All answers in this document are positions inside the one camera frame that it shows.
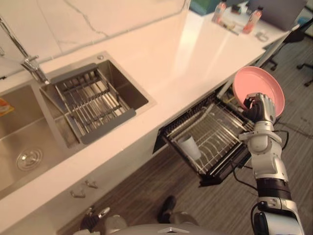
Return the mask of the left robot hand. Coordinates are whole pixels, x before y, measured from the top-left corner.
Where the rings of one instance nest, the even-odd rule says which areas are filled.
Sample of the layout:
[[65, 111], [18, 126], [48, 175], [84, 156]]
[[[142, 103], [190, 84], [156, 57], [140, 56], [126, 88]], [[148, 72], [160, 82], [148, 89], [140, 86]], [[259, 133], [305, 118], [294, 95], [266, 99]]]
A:
[[109, 212], [110, 207], [102, 209], [100, 212], [96, 213], [95, 210], [90, 207], [85, 216], [80, 223], [80, 230], [88, 230], [91, 232], [101, 219], [103, 219]]

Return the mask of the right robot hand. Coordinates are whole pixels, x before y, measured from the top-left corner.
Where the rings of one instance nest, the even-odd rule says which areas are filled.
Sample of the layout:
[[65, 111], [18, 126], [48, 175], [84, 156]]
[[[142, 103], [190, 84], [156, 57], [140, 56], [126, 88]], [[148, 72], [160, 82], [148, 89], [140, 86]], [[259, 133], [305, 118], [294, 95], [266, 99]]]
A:
[[266, 94], [248, 94], [244, 100], [244, 107], [243, 116], [254, 123], [269, 121], [274, 124], [276, 121], [275, 105]]

